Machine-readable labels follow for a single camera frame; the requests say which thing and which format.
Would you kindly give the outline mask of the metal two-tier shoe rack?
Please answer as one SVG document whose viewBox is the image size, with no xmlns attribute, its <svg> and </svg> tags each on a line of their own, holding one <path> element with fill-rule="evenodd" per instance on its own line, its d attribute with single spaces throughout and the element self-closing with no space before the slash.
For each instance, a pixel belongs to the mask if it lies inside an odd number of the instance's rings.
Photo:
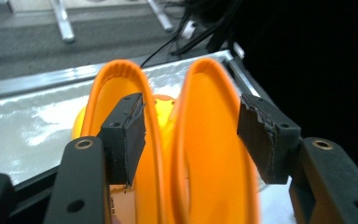
<svg viewBox="0 0 358 224">
<path fill-rule="evenodd" d="M 0 173 L 17 185 L 60 163 L 100 63 L 0 80 Z"/>
</svg>

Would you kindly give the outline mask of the grey metal stand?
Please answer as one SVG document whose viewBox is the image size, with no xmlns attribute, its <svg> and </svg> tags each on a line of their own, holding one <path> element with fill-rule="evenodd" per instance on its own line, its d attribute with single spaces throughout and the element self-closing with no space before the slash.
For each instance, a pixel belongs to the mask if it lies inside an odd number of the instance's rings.
<svg viewBox="0 0 358 224">
<path fill-rule="evenodd" d="M 65 5 L 62 0 L 49 0 L 55 18 L 62 36 L 62 41 L 65 43 L 73 43 L 76 40 L 75 33 L 73 31 L 71 22 L 68 18 Z M 150 6 L 153 13 L 158 19 L 161 27 L 166 33 L 173 31 L 173 25 L 168 16 L 164 12 L 163 8 L 155 0 L 146 0 L 146 3 Z"/>
</svg>

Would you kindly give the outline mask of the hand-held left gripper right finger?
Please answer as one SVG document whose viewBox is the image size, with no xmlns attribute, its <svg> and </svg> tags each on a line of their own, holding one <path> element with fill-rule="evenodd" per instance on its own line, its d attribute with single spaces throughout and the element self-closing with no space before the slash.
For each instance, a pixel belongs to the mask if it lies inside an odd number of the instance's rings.
<svg viewBox="0 0 358 224">
<path fill-rule="evenodd" d="M 298 146 L 301 128 L 269 101 L 243 94 L 237 135 L 266 184 L 285 184 L 290 149 Z"/>
</svg>

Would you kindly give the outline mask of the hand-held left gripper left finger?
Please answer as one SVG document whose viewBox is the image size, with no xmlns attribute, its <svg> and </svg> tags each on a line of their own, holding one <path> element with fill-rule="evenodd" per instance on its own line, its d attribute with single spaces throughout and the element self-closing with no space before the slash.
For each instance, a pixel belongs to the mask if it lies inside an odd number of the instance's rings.
<svg viewBox="0 0 358 224">
<path fill-rule="evenodd" d="M 143 95 L 136 92 L 119 100 L 103 122 L 100 138 L 105 150 L 110 185 L 133 184 L 145 148 Z"/>
</svg>

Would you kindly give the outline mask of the yellow rain boot orange trim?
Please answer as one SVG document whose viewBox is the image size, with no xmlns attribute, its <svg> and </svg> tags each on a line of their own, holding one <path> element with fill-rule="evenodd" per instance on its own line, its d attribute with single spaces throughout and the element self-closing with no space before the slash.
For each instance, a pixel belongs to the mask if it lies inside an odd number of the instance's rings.
<svg viewBox="0 0 358 224">
<path fill-rule="evenodd" d="M 145 148 L 130 188 L 110 187 L 114 224 L 167 224 L 162 144 L 153 92 L 144 71 L 129 60 L 113 60 L 102 67 L 91 86 L 88 103 L 78 115 L 72 138 L 96 135 L 118 101 L 140 92 L 145 102 Z"/>
<path fill-rule="evenodd" d="M 237 136 L 240 96 L 222 65 L 186 74 L 172 130 L 170 196 L 176 224 L 258 224 L 253 161 Z"/>
</svg>

